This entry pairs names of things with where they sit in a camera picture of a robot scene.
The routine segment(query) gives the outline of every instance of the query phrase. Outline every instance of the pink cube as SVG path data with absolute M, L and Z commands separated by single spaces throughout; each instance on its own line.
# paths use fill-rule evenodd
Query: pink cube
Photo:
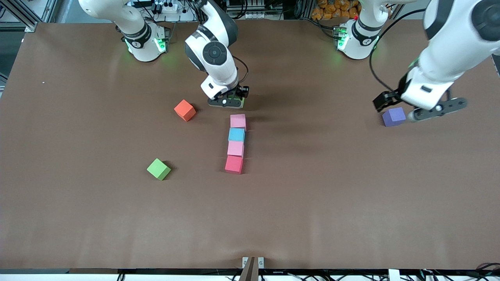
M 228 155 L 225 161 L 225 171 L 230 174 L 241 175 L 243 168 L 243 158 Z
M 247 118 L 245 114 L 233 114 L 231 115 L 231 128 L 242 128 L 247 131 Z
M 243 151 L 245 150 L 245 145 L 243 141 L 229 141 L 227 146 L 227 155 L 243 157 Z

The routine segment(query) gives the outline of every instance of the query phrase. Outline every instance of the cube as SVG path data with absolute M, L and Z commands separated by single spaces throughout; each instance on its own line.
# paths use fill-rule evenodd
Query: cube
M 147 167 L 147 171 L 158 180 L 163 181 L 172 169 L 165 165 L 160 159 L 156 158 L 153 163 Z
M 179 115 L 184 121 L 188 122 L 196 114 L 195 108 L 183 99 L 173 110 Z
M 243 151 L 245 150 L 245 144 L 243 141 L 229 141 L 227 146 L 227 155 L 243 157 Z
M 383 123 L 386 127 L 401 125 L 406 120 L 405 111 L 402 107 L 391 108 L 382 114 Z
M 241 128 L 247 131 L 247 118 L 245 114 L 233 114 L 231 118 L 231 128 Z
M 230 128 L 228 141 L 233 142 L 244 142 L 245 141 L 245 129 L 242 128 Z
M 225 171 L 230 174 L 241 175 L 243 168 L 243 158 L 239 156 L 228 155 L 225 161 Z

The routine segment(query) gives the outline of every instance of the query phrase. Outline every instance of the green cube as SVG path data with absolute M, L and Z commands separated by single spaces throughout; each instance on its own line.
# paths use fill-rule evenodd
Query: green cube
M 158 180 L 163 181 L 172 169 L 160 161 L 160 159 L 156 158 L 153 163 L 147 167 L 147 171 Z

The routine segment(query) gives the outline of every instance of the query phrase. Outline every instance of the table surface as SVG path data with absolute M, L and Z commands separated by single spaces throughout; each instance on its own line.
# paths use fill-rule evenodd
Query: table surface
M 239 21 L 243 110 L 209 107 L 184 54 L 135 60 L 112 25 L 40 24 L 0 100 L 0 268 L 472 269 L 500 260 L 500 79 L 489 58 L 453 86 L 459 113 L 384 127 L 384 89 L 308 22 Z M 381 40 L 396 86 L 422 22 Z M 188 123 L 174 112 L 198 108 Z M 223 171 L 245 113 L 243 175 Z M 171 174 L 146 171 L 159 158 Z

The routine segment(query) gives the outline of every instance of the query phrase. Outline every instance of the orange cube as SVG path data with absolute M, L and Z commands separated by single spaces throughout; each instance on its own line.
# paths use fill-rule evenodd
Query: orange cube
M 179 115 L 184 121 L 188 122 L 196 114 L 195 108 L 183 99 L 173 110 Z

